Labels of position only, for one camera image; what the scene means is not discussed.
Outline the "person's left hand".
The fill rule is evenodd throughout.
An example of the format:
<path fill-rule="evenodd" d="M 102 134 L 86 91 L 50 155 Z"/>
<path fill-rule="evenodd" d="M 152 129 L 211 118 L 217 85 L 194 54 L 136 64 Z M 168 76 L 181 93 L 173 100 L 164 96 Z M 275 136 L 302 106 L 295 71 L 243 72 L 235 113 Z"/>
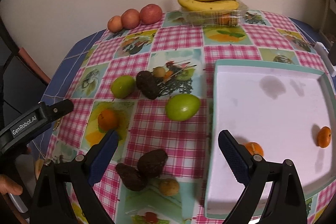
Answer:
<path fill-rule="evenodd" d="M 1 195 L 13 194 L 19 196 L 23 192 L 23 188 L 4 174 L 0 175 L 0 192 Z"/>

